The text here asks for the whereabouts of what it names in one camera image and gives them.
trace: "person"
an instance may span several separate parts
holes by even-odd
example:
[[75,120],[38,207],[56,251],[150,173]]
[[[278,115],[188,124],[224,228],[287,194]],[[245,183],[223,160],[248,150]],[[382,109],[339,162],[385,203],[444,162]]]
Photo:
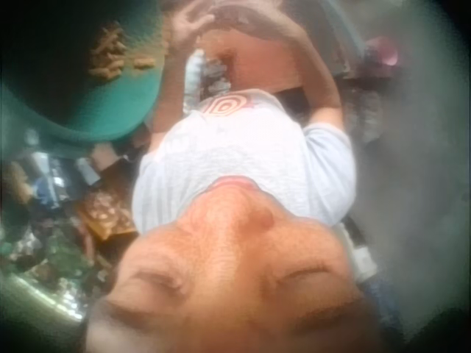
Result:
[[[355,198],[335,82],[304,29],[266,1],[207,5],[173,18],[133,196],[142,236],[91,311],[87,352],[378,352],[375,316],[331,230]],[[181,119],[185,63],[222,14],[292,48],[313,107],[307,127],[261,90]]]

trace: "green bowl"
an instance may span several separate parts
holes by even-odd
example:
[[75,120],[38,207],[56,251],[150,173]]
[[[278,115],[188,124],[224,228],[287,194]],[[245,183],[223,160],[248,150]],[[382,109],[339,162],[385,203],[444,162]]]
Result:
[[[48,139],[75,144],[115,140],[133,131],[160,88],[164,59],[158,2],[19,3],[18,8],[25,7],[12,11],[2,49],[1,103],[8,120],[19,119]],[[124,30],[128,56],[153,56],[157,66],[136,71],[130,59],[118,79],[100,84],[88,75],[90,50],[113,21]]]

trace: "white t-shirt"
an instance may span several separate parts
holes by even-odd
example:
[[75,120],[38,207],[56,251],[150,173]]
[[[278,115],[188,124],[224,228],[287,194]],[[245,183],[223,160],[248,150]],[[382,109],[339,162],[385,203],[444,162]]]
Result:
[[243,176],[288,211],[328,226],[355,198],[349,138],[330,124],[302,129],[260,90],[208,99],[141,161],[132,200],[141,234],[174,221],[219,177]]

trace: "mouth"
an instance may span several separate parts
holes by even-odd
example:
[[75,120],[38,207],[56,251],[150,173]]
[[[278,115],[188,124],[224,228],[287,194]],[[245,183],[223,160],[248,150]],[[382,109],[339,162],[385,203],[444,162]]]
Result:
[[207,191],[212,191],[223,186],[239,186],[247,190],[260,190],[256,182],[245,176],[223,176],[211,184]]

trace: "t-shirt sleeve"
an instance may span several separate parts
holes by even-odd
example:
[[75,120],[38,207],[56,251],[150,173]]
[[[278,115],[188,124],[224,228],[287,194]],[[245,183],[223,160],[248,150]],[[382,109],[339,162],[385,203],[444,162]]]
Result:
[[348,136],[330,124],[315,123],[304,128],[308,146],[308,177],[312,179],[316,209],[329,226],[340,222],[356,195],[356,167]]

